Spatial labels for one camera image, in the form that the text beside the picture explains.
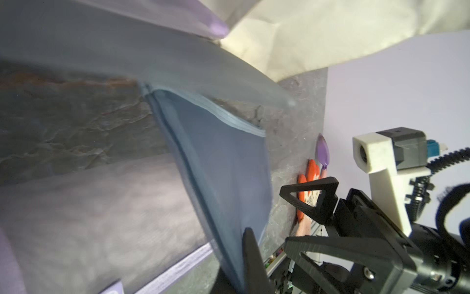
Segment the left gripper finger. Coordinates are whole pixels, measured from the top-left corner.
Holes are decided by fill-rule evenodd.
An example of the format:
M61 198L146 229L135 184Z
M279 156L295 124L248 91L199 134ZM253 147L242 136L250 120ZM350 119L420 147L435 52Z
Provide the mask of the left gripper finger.
M247 294L274 294L253 230L247 227L242 238L244 280Z

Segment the purple mesh pouch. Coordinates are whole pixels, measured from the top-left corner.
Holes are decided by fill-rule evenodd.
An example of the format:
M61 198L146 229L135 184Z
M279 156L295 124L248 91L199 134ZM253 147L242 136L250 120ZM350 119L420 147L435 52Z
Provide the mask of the purple mesh pouch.
M230 29L200 1L87 0L83 4L209 39L223 39Z

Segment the blue grey mesh pouch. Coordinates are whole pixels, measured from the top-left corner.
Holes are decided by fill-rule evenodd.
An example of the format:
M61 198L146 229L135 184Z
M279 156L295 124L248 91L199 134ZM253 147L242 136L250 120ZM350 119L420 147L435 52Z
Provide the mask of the blue grey mesh pouch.
M260 243L272 208L266 133L199 94L145 85L143 96L222 270L245 293L243 234Z

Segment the dark grey mesh pouch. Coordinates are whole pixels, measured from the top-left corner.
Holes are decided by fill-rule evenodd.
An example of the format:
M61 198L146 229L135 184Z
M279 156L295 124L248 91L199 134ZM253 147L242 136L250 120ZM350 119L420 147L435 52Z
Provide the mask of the dark grey mesh pouch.
M215 44L75 1L2 1L1 58L211 98L294 105L278 84Z

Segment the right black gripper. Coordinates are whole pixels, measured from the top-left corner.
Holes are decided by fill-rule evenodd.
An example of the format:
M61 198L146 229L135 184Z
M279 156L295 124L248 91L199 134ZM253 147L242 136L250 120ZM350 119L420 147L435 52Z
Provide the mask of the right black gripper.
M412 225L402 233L361 191L338 202L330 235L292 236L284 252L295 263L292 283L326 294L467 294L470 268L438 231Z

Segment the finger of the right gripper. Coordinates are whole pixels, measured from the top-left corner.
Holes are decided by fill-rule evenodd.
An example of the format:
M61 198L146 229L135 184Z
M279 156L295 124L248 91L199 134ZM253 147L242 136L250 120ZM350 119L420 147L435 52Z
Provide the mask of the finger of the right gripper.
M282 186L280 197L320 225L327 225L338 202L339 182L327 177L307 183Z

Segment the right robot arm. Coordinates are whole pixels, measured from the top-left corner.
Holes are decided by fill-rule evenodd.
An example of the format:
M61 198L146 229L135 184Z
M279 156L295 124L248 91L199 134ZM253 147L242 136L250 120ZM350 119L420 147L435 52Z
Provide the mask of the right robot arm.
M280 195L323 225L327 236L287 238L284 251L294 263L291 282L305 293L467 294L470 291L470 220L458 232L447 219L470 195L467 183L440 200L435 225L416 221L429 202L431 177L469 161L464 148L428 161L425 151L410 154L399 169L391 141L354 143L354 157L370 181L371 195L351 189L338 198L338 181L325 178L284 186Z

